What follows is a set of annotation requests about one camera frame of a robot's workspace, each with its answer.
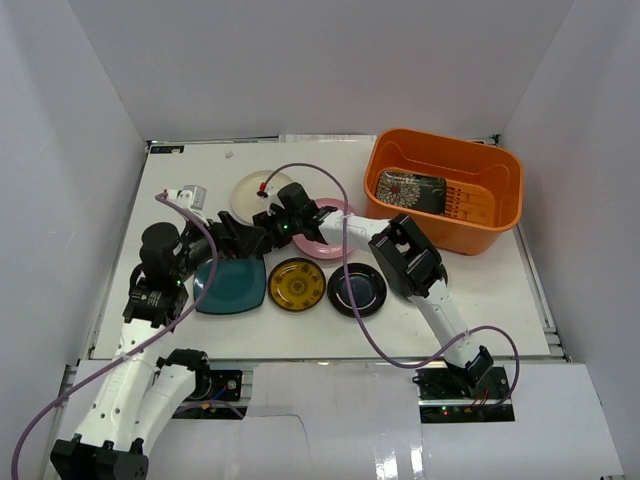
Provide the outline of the teal square plate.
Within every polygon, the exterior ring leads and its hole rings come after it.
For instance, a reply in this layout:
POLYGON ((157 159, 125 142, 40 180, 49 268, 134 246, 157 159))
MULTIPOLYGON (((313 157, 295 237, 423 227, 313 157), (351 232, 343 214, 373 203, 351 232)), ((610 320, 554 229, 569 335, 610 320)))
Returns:
POLYGON ((196 310, 206 315, 233 315, 260 307, 266 294, 262 256, 220 259, 213 284, 196 310))

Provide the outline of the black floral rectangular plate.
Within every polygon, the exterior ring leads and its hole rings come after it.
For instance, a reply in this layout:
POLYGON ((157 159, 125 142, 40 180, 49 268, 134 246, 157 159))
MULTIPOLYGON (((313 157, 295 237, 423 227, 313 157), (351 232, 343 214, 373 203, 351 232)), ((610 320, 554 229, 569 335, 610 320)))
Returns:
POLYGON ((447 182, 442 177, 383 170, 375 197, 385 204, 443 215, 446 210, 447 182))

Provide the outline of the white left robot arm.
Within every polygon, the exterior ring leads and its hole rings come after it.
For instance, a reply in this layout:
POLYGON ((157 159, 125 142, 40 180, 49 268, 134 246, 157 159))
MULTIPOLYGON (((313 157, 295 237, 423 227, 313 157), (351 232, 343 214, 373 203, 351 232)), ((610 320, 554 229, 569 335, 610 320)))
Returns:
POLYGON ((142 234, 116 354, 94 374, 102 384, 72 438, 57 440, 50 454, 62 479, 146 478, 153 443, 178 406, 210 390, 205 352, 163 353, 179 320, 194 309, 186 282, 205 264, 271 247, 264 228, 242 225, 226 212, 216 222, 183 214, 182 230, 160 222, 142 234))

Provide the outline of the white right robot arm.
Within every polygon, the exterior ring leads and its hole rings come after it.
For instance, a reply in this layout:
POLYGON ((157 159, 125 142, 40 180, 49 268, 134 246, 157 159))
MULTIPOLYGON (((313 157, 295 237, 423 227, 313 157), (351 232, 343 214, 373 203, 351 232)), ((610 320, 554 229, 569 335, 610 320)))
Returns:
POLYGON ((370 252, 387 285, 421 312, 444 351, 453 390, 472 399, 488 385, 494 365, 489 350, 473 336, 451 299, 448 276, 436 247, 406 214, 390 220, 365 218, 345 208, 320 207, 299 183, 281 188, 279 201, 252 216, 272 246, 296 235, 310 241, 338 244, 370 252))

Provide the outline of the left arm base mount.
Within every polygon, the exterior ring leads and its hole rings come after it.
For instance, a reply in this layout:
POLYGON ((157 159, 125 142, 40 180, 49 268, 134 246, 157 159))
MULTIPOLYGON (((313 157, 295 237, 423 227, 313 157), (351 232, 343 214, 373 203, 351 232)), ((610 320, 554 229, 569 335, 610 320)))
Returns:
POLYGON ((241 370, 211 370, 204 387, 188 397, 173 414, 182 420, 242 420, 247 406, 242 398, 241 370))

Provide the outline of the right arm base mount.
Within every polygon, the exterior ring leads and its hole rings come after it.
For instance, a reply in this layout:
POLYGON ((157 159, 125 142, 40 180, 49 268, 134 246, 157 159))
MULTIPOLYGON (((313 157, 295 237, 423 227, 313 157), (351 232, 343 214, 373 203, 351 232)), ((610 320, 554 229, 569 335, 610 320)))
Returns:
POLYGON ((503 367, 493 367, 474 388, 458 383, 444 368, 417 370, 412 378, 417 387, 422 424, 511 423, 512 402, 505 400, 510 383, 503 367))

